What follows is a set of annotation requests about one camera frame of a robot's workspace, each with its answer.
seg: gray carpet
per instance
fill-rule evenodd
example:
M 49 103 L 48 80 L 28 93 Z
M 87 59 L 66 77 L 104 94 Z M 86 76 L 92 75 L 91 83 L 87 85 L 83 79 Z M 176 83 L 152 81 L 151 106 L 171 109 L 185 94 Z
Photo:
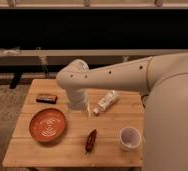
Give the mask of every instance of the gray carpet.
M 27 171 L 25 168 L 3 168 L 2 161 L 17 122 L 21 107 L 24 103 L 30 85 L 18 85 L 9 89 L 9 85 L 0 85 L 0 171 Z M 128 171 L 124 168 L 59 168 L 58 171 Z

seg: white bottle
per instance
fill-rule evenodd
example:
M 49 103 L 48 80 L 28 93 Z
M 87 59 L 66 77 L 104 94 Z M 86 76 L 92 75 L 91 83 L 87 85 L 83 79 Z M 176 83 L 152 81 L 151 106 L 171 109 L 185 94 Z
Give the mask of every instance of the white bottle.
M 97 108 L 93 110 L 93 114 L 98 116 L 99 113 L 105 112 L 112 104 L 114 104 L 119 98 L 119 93 L 115 90 L 109 91 L 104 97 L 102 97 Z

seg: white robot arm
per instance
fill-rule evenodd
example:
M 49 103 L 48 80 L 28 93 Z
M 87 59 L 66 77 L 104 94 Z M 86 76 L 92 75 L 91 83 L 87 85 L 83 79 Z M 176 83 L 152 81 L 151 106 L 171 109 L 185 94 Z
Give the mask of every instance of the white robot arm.
M 188 53 L 88 69 L 75 60 L 57 74 L 69 107 L 86 108 L 85 88 L 149 93 L 144 119 L 144 171 L 188 171 Z

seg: black wall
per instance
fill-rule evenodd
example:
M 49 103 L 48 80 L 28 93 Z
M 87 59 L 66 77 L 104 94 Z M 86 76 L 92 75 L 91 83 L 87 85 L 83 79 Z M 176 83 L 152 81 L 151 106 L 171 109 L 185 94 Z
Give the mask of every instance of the black wall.
M 0 48 L 188 48 L 188 10 L 0 10 Z

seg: red object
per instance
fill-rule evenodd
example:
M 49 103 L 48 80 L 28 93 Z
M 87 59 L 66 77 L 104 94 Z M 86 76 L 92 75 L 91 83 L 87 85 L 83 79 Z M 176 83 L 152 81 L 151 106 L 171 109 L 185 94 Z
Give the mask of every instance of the red object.
M 38 142 L 50 142 L 58 138 L 66 128 L 64 114 L 55 108 L 39 111 L 29 125 L 31 136 Z

